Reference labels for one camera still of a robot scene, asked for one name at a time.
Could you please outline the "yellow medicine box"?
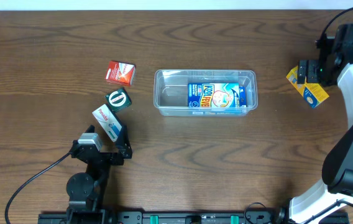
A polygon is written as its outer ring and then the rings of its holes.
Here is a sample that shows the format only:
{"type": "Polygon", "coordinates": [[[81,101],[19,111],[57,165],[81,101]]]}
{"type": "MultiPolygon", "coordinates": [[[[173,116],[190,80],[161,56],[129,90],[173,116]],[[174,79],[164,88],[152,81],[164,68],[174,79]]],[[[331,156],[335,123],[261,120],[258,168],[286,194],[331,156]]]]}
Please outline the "yellow medicine box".
{"type": "Polygon", "coordinates": [[[319,106],[324,100],[329,98],[329,95],[323,89],[320,84],[317,83],[297,83],[298,76],[298,66],[292,68],[286,79],[294,86],[297,92],[303,97],[303,99],[310,105],[310,107],[315,108],[319,106]]]}

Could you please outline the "blue Kool Fever box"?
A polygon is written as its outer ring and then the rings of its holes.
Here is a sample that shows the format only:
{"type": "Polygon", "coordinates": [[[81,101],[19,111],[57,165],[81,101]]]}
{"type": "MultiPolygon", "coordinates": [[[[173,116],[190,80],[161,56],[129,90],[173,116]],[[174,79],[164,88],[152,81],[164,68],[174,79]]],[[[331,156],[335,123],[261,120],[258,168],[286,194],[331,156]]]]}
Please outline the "blue Kool Fever box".
{"type": "Polygon", "coordinates": [[[245,87],[238,83],[190,83],[190,108],[242,108],[247,106],[245,87]]]}

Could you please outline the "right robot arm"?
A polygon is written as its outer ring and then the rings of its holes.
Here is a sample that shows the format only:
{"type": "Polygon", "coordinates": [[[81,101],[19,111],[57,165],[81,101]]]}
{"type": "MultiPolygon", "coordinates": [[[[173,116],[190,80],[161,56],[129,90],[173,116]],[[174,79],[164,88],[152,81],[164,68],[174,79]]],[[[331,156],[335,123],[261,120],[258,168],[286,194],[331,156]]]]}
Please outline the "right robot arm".
{"type": "Polygon", "coordinates": [[[287,75],[302,97],[316,107],[336,85],[346,107],[348,130],[326,156],[322,178],[280,209],[275,223],[348,223],[344,206],[353,208],[353,24],[337,28],[334,37],[321,34],[317,60],[300,60],[287,75]]]}

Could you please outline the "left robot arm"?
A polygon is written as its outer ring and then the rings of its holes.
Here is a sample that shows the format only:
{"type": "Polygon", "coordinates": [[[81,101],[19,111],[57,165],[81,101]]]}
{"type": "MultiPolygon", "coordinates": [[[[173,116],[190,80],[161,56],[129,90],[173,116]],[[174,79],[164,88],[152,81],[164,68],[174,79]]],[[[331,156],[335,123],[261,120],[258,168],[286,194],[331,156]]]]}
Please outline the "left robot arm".
{"type": "Polygon", "coordinates": [[[102,152],[99,135],[91,125],[79,139],[73,141],[69,151],[72,158],[86,163],[85,172],[80,172],[67,182],[69,196],[66,224],[71,223],[117,223],[114,211],[103,208],[103,199],[112,166],[122,166],[132,157],[132,148],[123,125],[116,139],[117,152],[102,152]]]}

